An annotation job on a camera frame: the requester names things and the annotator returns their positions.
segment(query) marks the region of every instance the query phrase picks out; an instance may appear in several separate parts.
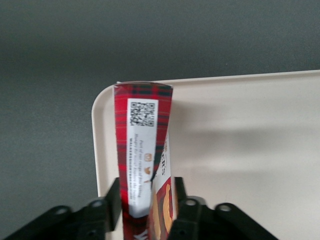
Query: red tartan box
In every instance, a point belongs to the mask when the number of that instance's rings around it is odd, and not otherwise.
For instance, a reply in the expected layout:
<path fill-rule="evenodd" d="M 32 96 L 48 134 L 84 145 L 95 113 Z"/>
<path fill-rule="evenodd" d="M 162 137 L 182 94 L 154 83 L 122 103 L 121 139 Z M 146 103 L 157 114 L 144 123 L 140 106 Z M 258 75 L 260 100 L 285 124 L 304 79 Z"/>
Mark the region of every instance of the red tartan box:
<path fill-rule="evenodd" d="M 125 240 L 147 240 L 149 236 L 165 240 L 172 225 L 168 141 L 165 144 L 172 93 L 170 85 L 154 82 L 124 82 L 113 86 Z M 154 209 L 149 226 L 155 228 L 150 231 L 147 220 Z"/>

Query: white label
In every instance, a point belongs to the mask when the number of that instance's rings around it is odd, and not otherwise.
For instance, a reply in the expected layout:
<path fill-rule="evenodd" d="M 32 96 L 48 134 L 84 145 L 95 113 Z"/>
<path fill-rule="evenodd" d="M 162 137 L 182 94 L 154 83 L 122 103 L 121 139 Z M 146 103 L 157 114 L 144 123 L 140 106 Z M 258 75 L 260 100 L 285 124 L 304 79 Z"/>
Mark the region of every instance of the white label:
<path fill-rule="evenodd" d="M 158 104 L 158 100 L 143 98 L 129 98 L 127 102 L 126 177 L 129 214 L 134 218 L 149 214 Z"/>

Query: tartan pattern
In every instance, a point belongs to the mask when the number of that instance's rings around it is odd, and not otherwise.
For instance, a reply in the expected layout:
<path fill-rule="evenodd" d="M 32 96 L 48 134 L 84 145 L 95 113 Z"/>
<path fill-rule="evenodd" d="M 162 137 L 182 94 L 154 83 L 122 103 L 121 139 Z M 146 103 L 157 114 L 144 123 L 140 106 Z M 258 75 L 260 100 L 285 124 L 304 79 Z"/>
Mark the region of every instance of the tartan pattern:
<path fill-rule="evenodd" d="M 154 82 L 125 82 L 115 84 L 114 110 L 115 132 L 118 155 L 120 194 L 122 201 L 123 235 L 125 240 L 133 240 L 147 228 L 148 216 L 133 218 L 129 215 L 127 182 L 127 103 L 129 98 L 158 100 L 158 120 L 154 155 L 153 179 L 160 164 L 166 140 L 173 88 Z"/>

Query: orange logo icon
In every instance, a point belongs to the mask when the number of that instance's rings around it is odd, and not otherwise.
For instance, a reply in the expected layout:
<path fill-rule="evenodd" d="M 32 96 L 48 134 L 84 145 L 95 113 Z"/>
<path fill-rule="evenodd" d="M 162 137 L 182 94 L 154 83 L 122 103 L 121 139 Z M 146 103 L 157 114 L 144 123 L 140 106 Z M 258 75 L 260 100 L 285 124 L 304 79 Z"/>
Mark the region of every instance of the orange logo icon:
<path fill-rule="evenodd" d="M 151 154 L 151 153 L 146 153 L 146 154 L 144 155 L 144 160 L 145 160 L 146 162 L 150 162 L 150 161 L 152 160 L 152 154 Z"/>

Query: qr code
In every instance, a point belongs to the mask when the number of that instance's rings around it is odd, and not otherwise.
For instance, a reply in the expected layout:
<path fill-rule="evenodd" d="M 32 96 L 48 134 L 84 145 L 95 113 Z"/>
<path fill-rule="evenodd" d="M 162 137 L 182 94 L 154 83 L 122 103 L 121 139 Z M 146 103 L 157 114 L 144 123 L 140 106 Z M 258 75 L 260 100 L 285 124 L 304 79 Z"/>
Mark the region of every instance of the qr code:
<path fill-rule="evenodd" d="M 130 125 L 153 127 L 155 125 L 155 104 L 151 102 L 131 102 Z"/>

